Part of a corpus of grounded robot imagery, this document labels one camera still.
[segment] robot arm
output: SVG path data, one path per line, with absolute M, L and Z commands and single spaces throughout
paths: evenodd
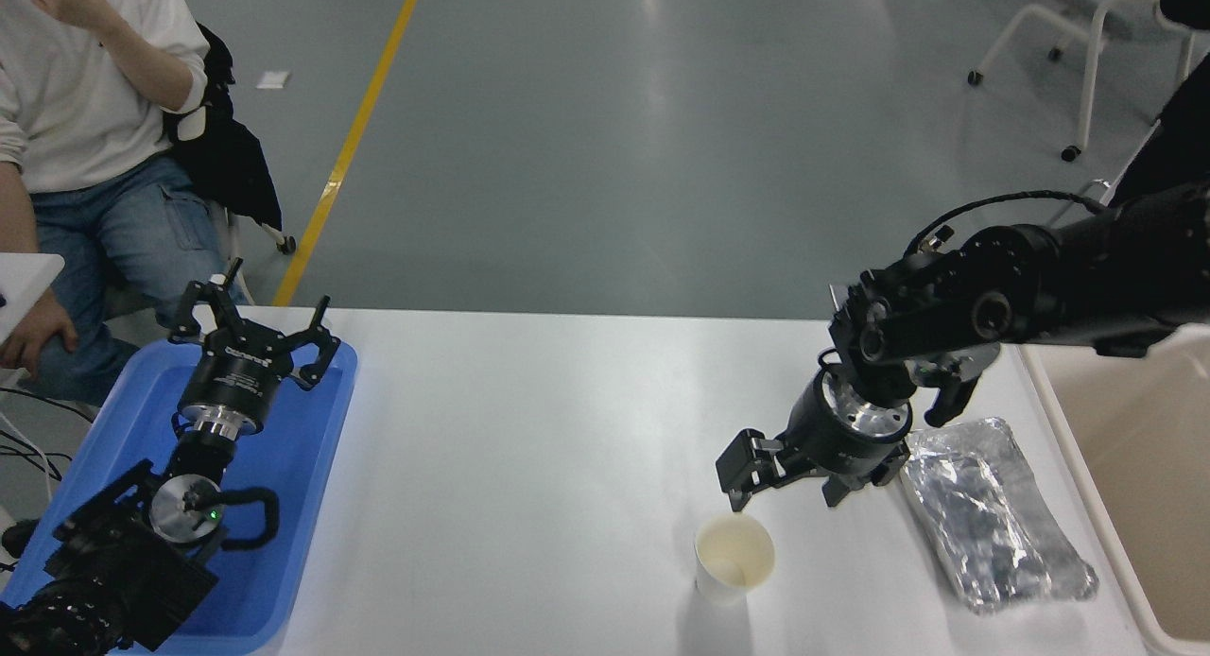
M 909 398 L 939 390 L 924 419 L 960 415 L 998 343 L 1090 346 L 1142 357 L 1210 316 L 1210 185 L 1139 196 L 1050 230 L 990 226 L 951 252 L 909 252 L 862 274 L 829 326 L 820 370 L 772 441 L 744 430 L 715 464 L 732 510 L 753 494 L 828 477 L 836 506 L 885 485 L 908 460 Z
M 195 304 L 214 313 L 197 367 L 178 402 L 177 445 L 161 474 L 143 460 L 102 489 L 54 529 L 58 551 L 47 559 L 54 580 L 24 605 L 0 604 L 0 654 L 93 656 L 138 643 L 155 651 L 172 635 L 218 577 L 206 563 L 219 551 L 255 549 L 277 534 L 277 494 L 266 488 L 224 490 L 236 442 L 264 428 L 286 378 L 304 390 L 318 384 L 340 346 L 322 326 L 328 299 L 310 327 L 284 335 L 241 318 L 226 280 L 190 283 L 169 341 L 195 343 Z M 306 345 L 318 352 L 295 367 Z M 260 503 L 265 526 L 234 540 L 223 525 L 227 507 Z

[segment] gray floor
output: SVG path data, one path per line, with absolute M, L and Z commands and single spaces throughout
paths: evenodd
M 404 0 L 189 1 L 232 48 L 237 116 L 301 235 Z M 966 85 L 1028 1 L 419 0 L 294 303 L 825 318 L 828 283 L 941 212 L 1113 177 L 1143 138 L 1175 41 L 1107 48 L 1072 165 L 1078 47 L 1050 64 L 1026 28 Z M 255 91 L 264 70 L 293 71 L 286 91 Z M 288 259 L 244 246 L 267 303 Z M 82 436 L 0 409 L 57 448 Z M 0 470 L 15 514 L 45 500 L 35 476 Z

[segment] hand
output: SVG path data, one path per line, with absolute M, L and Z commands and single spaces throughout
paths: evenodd
M 68 353 L 75 353 L 80 336 L 71 324 L 71 317 L 51 290 L 46 290 L 21 323 L 17 323 L 8 339 L 0 343 L 0 368 L 25 368 L 36 380 L 38 358 L 54 335 L 62 335 L 63 349 Z
M 34 6 L 59 23 L 91 33 L 121 22 L 121 15 L 105 0 L 34 0 Z

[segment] aluminum foil package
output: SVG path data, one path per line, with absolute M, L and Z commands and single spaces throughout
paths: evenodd
M 1096 594 L 1096 572 L 1059 529 L 1007 422 L 929 427 L 908 445 L 909 501 L 973 612 Z

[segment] storage box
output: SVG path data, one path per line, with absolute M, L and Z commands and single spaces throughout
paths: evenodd
M 1148 646 L 1210 655 L 1210 328 L 1186 326 L 1141 361 L 1027 353 Z
M 52 531 L 68 514 L 139 460 L 162 472 L 177 444 L 171 420 L 197 366 L 196 345 L 152 343 L 122 372 L 53 502 L 42 517 L 0 600 L 25 603 L 52 579 L 42 571 L 59 542 Z M 295 361 L 315 358 L 315 347 Z M 207 569 L 218 586 L 156 654 L 247 654 L 271 639 L 289 616 L 306 560 L 329 467 L 335 456 L 357 370 L 355 351 L 342 343 L 327 375 L 310 392 L 284 381 L 263 432 L 242 437 L 223 479 L 225 489 L 267 487 L 281 500 L 277 537 L 252 552 L 219 552 Z M 234 537 L 263 529 L 263 508 L 232 507 L 224 523 Z M 132 652 L 146 652 L 136 649 Z

